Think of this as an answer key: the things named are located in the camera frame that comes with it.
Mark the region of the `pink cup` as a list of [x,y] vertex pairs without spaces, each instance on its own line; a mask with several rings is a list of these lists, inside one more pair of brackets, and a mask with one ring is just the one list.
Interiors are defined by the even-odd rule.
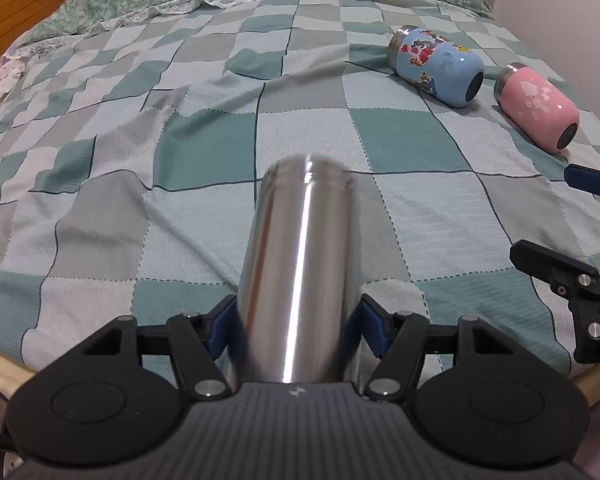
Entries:
[[577,105],[526,64],[508,64],[501,71],[494,84],[494,99],[502,112],[547,153],[558,154],[578,132]]

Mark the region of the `stainless steel cup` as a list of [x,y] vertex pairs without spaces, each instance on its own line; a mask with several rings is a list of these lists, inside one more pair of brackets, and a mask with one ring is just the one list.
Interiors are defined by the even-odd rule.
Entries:
[[356,382],[361,299],[358,180],[304,154],[268,168],[258,194],[228,346],[228,380]]

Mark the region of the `checkered green grey blanket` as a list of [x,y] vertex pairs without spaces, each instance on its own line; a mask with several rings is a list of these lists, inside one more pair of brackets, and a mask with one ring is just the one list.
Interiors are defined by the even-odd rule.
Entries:
[[434,322],[474,312],[577,375],[566,304],[517,272],[525,238],[600,270],[600,121],[537,148],[486,81],[452,110],[389,72],[422,26],[494,77],[565,81],[506,28],[427,0],[251,0],[151,13],[27,62],[0,104],[0,353],[38,370],[122,314],[159,324],[234,292],[269,166],[318,153],[358,174],[363,288]]

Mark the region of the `blue cartoon sticker cup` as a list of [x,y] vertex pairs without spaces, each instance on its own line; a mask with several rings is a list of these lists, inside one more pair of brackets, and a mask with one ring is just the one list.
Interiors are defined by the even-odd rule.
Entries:
[[467,106],[484,79],[482,59],[471,50],[421,27],[405,25],[388,45],[389,67],[447,106]]

